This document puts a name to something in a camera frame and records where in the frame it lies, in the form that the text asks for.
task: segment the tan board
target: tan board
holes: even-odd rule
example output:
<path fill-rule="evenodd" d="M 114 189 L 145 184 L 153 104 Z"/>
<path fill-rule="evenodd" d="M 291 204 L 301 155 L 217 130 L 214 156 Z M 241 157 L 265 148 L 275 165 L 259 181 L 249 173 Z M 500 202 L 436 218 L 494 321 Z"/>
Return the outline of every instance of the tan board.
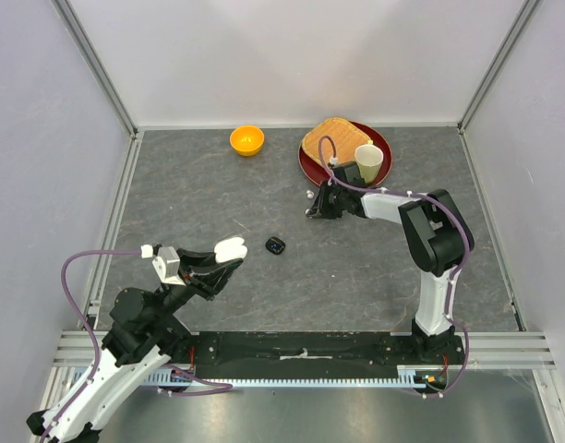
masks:
<path fill-rule="evenodd" d="M 367 134 L 348 120 L 340 117 L 329 118 L 311 129 L 301 142 L 301 147 L 305 154 L 318 164 L 321 164 L 319 161 L 319 139 L 326 135 L 334 140 L 339 164 L 353 162 L 355 160 L 356 148 L 372 143 Z M 324 141 L 323 146 L 324 158 L 327 162 L 331 156 L 330 142 Z"/>

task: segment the bowl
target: bowl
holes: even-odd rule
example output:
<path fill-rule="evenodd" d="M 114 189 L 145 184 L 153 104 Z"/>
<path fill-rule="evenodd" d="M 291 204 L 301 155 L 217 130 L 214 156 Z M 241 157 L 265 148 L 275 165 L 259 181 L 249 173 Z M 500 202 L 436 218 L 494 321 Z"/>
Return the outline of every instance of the bowl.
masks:
<path fill-rule="evenodd" d="M 264 144 L 264 133 L 256 126 L 240 126 L 231 133 L 229 142 L 239 155 L 256 155 Z"/>

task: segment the gray floor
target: gray floor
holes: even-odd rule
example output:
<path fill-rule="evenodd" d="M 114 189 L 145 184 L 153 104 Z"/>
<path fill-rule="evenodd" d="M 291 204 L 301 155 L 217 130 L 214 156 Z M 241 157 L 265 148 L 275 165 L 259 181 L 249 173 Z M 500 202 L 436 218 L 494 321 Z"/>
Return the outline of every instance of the gray floor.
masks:
<path fill-rule="evenodd" d="M 552 443 L 531 373 L 469 372 L 442 400 L 391 389 L 243 389 L 169 399 L 139 389 L 101 443 Z"/>
<path fill-rule="evenodd" d="M 178 316 L 204 330 L 409 330 L 419 273 L 402 228 L 345 215 L 305 217 L 317 190 L 303 175 L 297 147 L 307 129 L 268 129 L 262 152 L 243 158 L 229 130 L 146 132 L 116 248 L 147 243 L 212 250 L 234 234 L 249 252 L 213 302 L 196 297 Z M 478 196 L 455 128 L 382 128 L 394 163 L 386 187 L 448 189 L 472 229 L 476 249 L 459 279 L 454 315 L 471 330 L 515 330 L 516 323 Z M 264 248 L 280 236 L 286 251 Z M 113 259 L 98 329 L 124 287 L 153 290 L 149 262 Z"/>

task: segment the red tray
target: red tray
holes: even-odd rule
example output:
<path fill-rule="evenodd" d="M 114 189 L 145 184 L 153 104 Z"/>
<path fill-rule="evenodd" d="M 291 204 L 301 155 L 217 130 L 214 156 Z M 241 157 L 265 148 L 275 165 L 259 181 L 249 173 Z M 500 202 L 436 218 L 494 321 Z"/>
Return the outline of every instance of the red tray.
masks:
<path fill-rule="evenodd" d="M 383 138 L 383 136 L 377 132 L 375 129 L 361 125 L 357 122 L 350 122 L 367 134 L 371 140 L 373 140 L 373 144 L 378 147 L 380 150 L 383 151 L 383 163 L 381 164 L 381 169 L 368 187 L 376 187 L 378 186 L 385 178 L 389 175 L 391 170 L 391 163 L 393 161 L 393 156 L 391 155 L 391 148 L 389 143 Z M 309 180 L 311 180 L 314 184 L 319 186 L 319 184 L 325 180 L 328 180 L 328 175 L 326 171 L 311 157 L 309 157 L 299 145 L 299 164 L 301 165 L 301 169 L 307 176 Z"/>

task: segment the wall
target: wall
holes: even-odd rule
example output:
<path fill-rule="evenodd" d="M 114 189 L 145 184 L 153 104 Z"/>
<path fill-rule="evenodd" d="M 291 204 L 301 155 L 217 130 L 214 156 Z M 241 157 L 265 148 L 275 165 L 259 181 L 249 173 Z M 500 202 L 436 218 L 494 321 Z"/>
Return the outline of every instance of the wall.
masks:
<path fill-rule="evenodd" d="M 127 136 L 49 1 L 0 0 L 0 442 L 28 440 L 66 257 L 99 245 Z M 90 262 L 69 271 L 81 295 Z"/>
<path fill-rule="evenodd" d="M 565 384 L 565 0 L 546 0 L 468 131 L 524 318 Z"/>
<path fill-rule="evenodd" d="M 140 126 L 456 122 L 523 0 L 72 0 Z"/>

